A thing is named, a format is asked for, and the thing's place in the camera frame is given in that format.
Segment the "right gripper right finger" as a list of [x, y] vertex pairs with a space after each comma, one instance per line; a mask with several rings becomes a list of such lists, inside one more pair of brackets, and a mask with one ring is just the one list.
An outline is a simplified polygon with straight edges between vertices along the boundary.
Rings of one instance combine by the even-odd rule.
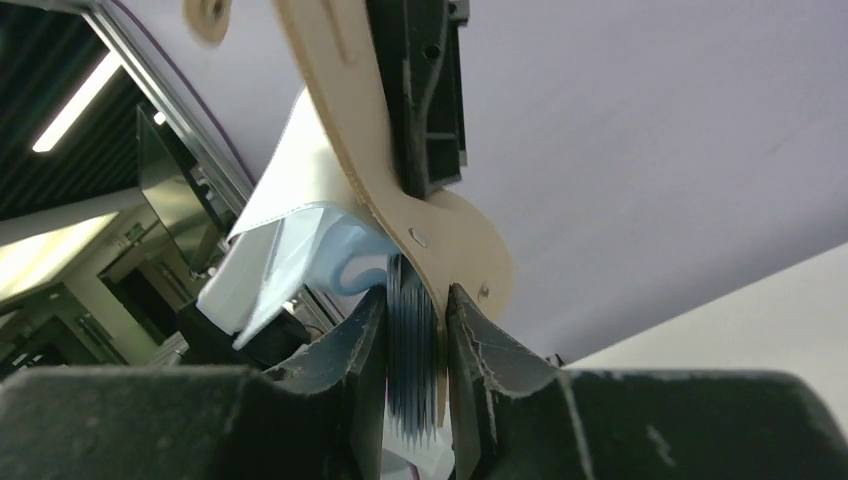
[[847, 443], [799, 378], [751, 370], [571, 370], [447, 307], [460, 479], [843, 479]]

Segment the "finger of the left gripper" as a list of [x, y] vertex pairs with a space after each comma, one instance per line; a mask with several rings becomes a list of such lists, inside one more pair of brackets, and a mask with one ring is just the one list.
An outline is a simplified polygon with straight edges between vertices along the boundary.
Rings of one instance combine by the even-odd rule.
[[403, 191], [425, 200], [467, 165], [459, 29], [467, 1], [371, 0], [369, 27]]

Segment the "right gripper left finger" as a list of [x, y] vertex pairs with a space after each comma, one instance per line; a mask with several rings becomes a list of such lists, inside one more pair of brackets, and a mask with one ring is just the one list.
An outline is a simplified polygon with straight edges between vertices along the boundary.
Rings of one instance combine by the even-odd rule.
[[298, 354], [244, 366], [32, 368], [1, 388], [5, 479], [376, 479], [386, 293]]

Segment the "beige card holder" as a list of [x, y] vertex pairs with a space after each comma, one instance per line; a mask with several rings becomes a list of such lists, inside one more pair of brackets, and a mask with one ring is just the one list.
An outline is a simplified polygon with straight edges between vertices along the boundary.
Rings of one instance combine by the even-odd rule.
[[384, 286], [389, 415], [399, 436], [425, 443], [444, 419], [449, 289], [495, 318], [513, 267], [452, 184], [425, 200], [403, 191], [367, 2], [275, 3], [305, 86], [197, 308], [241, 349], [304, 285], [340, 296]]

